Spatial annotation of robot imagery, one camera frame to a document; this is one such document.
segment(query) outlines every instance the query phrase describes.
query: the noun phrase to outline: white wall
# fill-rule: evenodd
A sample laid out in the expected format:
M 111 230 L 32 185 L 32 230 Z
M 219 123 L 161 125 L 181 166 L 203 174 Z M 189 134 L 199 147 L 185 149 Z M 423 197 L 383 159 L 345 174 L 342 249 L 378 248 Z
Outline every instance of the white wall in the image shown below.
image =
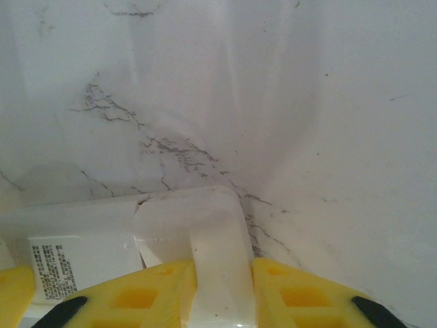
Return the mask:
M 257 253 L 431 327 L 436 17 L 433 0 L 2 1 L 2 207 L 234 186 Z

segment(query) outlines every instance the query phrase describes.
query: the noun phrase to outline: black rubber strip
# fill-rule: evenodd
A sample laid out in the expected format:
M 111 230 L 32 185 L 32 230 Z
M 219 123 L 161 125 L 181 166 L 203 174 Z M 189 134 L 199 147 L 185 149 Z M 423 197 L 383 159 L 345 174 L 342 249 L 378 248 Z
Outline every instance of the black rubber strip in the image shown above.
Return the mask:
M 84 296 L 75 297 L 56 305 L 43 316 L 32 328 L 62 328 L 87 303 Z
M 360 296 L 353 297 L 352 302 L 376 328 L 407 328 L 379 303 Z

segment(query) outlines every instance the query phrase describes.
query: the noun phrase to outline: yellow plastic object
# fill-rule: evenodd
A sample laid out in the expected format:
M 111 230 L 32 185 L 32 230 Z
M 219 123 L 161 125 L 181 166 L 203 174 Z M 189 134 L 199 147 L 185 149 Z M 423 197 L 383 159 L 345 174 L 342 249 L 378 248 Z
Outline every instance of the yellow plastic object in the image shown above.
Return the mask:
M 186 327 L 196 289 L 192 260 L 153 266 L 68 297 L 88 301 L 65 328 Z
M 374 328 L 351 298 L 363 293 L 267 258 L 253 263 L 258 328 Z
M 35 280 L 27 266 L 0 271 L 0 327 L 17 328 L 35 294 Z

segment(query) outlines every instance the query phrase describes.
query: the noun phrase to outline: white plastic container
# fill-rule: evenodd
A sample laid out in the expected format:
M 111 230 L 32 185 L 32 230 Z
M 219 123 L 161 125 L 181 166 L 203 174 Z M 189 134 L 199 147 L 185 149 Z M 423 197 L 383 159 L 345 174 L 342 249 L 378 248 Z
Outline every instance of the white plastic container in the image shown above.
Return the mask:
M 28 264 L 36 276 L 20 328 L 75 290 L 183 258 L 198 279 L 189 327 L 254 327 L 253 253 L 226 187 L 24 208 L 0 217 L 0 237 L 0 269 Z

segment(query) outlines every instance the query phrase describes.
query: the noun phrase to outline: square hole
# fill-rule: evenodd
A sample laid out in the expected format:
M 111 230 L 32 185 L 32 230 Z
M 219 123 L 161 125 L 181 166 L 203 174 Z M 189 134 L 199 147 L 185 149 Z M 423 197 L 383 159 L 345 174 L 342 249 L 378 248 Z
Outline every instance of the square hole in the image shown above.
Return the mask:
M 127 288 L 115 298 L 113 308 L 149 309 L 158 296 L 155 288 Z
M 314 287 L 282 288 L 280 293 L 284 304 L 290 308 L 331 306 L 325 294 Z
M 130 323 L 125 320 L 97 320 L 91 328 L 140 328 L 141 323 Z
M 293 318 L 298 328 L 350 328 L 339 316 L 297 317 Z

